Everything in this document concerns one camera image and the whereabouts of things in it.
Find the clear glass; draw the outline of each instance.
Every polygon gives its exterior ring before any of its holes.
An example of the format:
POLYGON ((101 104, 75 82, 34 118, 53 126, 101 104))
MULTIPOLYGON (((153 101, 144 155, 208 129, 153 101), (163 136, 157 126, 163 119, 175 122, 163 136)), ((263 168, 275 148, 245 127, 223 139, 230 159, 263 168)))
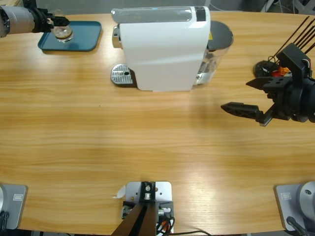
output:
MULTIPOLYGON (((65 16, 61 10, 55 10, 52 13, 55 16, 63 16, 63 17, 65 16)), ((56 39, 61 43, 68 42, 71 39, 73 39, 73 37, 74 37, 74 33, 73 33, 70 25, 68 25, 68 26, 55 26, 52 29, 52 33, 54 34, 56 39)))
POLYGON ((225 55, 228 49, 229 48, 224 48, 212 52, 209 52, 208 49, 206 50, 194 85, 205 84, 212 79, 222 57, 225 55))

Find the white coffee machine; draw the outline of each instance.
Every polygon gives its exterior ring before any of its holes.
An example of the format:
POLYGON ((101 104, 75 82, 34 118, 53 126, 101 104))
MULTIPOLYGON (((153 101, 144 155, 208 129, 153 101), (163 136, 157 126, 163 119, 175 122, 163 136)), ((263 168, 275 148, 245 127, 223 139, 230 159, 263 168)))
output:
POLYGON ((210 35, 205 6, 113 9, 113 46, 126 64, 116 65, 114 84, 151 91, 190 90, 210 35))

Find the wood grain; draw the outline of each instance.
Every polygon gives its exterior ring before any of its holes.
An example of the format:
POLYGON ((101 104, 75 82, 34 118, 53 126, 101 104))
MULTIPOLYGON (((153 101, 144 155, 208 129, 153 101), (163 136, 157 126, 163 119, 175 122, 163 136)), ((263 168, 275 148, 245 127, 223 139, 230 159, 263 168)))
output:
MULTIPOLYGON (((22 229, 110 234, 121 222, 129 181, 169 181, 177 232, 281 230, 273 188, 315 179, 315 125, 273 120, 263 128, 225 113, 239 101, 266 110, 271 101, 245 83, 305 16, 215 12, 234 44, 213 80, 190 92, 118 88, 111 68, 110 15, 87 53, 37 48, 41 34, 0 40, 0 181, 29 187, 22 229)), ((315 51, 309 53, 315 57, 315 51)))

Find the black wire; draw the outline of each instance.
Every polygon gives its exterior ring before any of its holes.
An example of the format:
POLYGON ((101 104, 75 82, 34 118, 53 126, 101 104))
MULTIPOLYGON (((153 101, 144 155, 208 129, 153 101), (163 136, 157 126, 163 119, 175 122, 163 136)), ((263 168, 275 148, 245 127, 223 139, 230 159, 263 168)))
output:
POLYGON ((191 231, 191 232, 182 232, 182 233, 170 233, 169 235, 191 235, 191 234, 196 234, 196 233, 202 233, 208 236, 212 236, 211 234, 209 234, 206 231, 203 230, 196 230, 196 231, 191 231))
POLYGON ((306 231, 306 229, 304 229, 299 223, 297 223, 292 216, 289 216, 286 219, 286 221, 290 226, 292 226, 297 231, 299 235, 308 236, 308 232, 306 231))

